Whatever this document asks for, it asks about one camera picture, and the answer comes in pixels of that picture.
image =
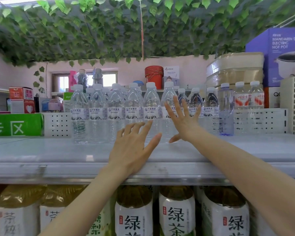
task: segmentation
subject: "window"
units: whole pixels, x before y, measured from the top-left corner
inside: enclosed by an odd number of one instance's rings
[[[103,86],[110,87],[112,84],[117,83],[117,71],[112,72],[103,72]],[[88,85],[93,85],[93,73],[87,72]],[[53,74],[53,92],[65,92],[67,88],[69,88],[69,74]]]

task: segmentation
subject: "bottle cap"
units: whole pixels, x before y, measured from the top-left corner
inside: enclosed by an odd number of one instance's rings
[[[104,93],[109,93],[109,92],[110,92],[110,88],[108,88],[108,87],[104,87],[104,88],[102,89],[102,91],[103,91]]]
[[[186,90],[185,89],[178,89],[178,93],[185,93]]]
[[[93,88],[97,89],[97,90],[102,90],[103,85],[101,85],[101,84],[93,84]]]
[[[215,92],[215,87],[208,87],[207,92]]]
[[[120,84],[112,84],[111,87],[112,87],[113,89],[118,89],[118,90],[120,90],[121,85],[120,85]]]
[[[147,88],[154,88],[155,87],[155,82],[148,82],[147,83]]]
[[[224,88],[224,87],[229,87],[229,83],[222,83],[221,88]]]
[[[244,85],[245,85],[245,82],[243,82],[243,81],[242,82],[236,82],[235,83],[235,86],[236,87],[243,87]]]
[[[199,93],[200,92],[200,88],[192,88],[191,92],[192,93]]]
[[[129,88],[137,88],[138,83],[129,83]]]
[[[250,82],[250,86],[255,86],[255,85],[259,85],[260,81],[251,81]]]
[[[94,88],[87,88],[86,93],[92,93],[92,92],[94,92],[94,90],[95,90]]]
[[[82,84],[74,84],[73,87],[74,87],[74,90],[83,90]]]
[[[164,83],[164,88],[172,88],[174,87],[174,82],[168,81]]]

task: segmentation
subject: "purple box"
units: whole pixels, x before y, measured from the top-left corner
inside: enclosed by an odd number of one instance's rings
[[[278,87],[295,76],[295,27],[269,28],[246,45],[246,52],[262,52],[264,87]]]

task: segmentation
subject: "left hand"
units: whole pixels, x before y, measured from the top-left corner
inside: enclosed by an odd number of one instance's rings
[[[146,136],[152,126],[152,120],[128,124],[117,132],[117,138],[109,155],[109,165],[125,167],[127,177],[136,174],[145,164],[155,147],[159,144],[162,134],[158,133],[144,147]]]

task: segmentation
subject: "ceiling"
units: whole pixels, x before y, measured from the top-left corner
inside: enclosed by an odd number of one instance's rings
[[[0,52],[16,66],[244,51],[295,0],[48,0],[0,4]]]

